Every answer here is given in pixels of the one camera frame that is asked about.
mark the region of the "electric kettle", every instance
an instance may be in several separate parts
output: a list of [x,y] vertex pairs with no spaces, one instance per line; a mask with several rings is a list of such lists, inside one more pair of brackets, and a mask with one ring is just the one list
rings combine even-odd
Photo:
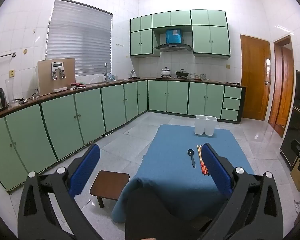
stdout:
[[0,112],[7,109],[7,99],[2,88],[0,88]]

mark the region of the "window blind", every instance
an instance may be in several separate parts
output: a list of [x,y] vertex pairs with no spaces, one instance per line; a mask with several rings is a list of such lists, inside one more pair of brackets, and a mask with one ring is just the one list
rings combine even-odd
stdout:
[[47,59],[75,58],[75,75],[111,70],[112,14],[80,3],[55,0],[49,23]]

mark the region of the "spoon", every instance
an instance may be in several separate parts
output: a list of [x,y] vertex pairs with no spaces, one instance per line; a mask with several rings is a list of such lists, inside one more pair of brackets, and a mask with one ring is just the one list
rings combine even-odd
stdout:
[[191,157],[192,166],[195,168],[195,162],[194,162],[194,158],[193,158],[193,155],[194,155],[193,149],[188,150],[188,155]]

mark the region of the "blue gripper pad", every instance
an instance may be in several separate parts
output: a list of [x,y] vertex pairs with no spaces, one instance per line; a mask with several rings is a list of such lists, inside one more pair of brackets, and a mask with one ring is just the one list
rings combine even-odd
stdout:
[[100,148],[98,145],[94,144],[69,179],[68,193],[71,197],[75,197],[76,195],[81,194],[99,159]]
[[202,145],[201,158],[222,195],[229,198],[232,194],[231,178],[218,158],[206,145]]

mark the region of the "brown countertop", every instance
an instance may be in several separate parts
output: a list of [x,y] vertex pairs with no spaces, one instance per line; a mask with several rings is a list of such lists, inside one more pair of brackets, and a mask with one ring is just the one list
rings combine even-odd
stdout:
[[232,87],[239,87],[239,88],[245,88],[244,86],[238,86],[236,84],[232,83],[226,83],[226,82],[217,82],[217,81],[199,81],[199,80],[191,80],[191,79],[177,79],[177,78],[140,78],[140,79],[124,79],[124,80],[117,80],[112,82],[102,82],[98,84],[87,84],[85,88],[79,88],[75,90],[64,90],[57,93],[51,93],[42,97],[39,97],[38,99],[28,99],[27,103],[24,103],[22,105],[14,106],[12,108],[8,108],[6,110],[3,110],[0,112],[0,118],[4,117],[8,114],[11,114],[15,111],[27,108],[29,106],[33,106],[51,99],[59,98],[66,95],[76,94],[87,90],[92,90],[96,88],[102,88],[102,87],[108,87],[113,85],[120,85],[120,84],[126,84],[126,83],[132,83],[137,81],[143,81],[143,80],[166,80],[166,81],[182,81],[182,82],[197,82],[197,83],[206,83],[206,84],[218,84],[218,85],[226,85],[226,86],[232,86]]

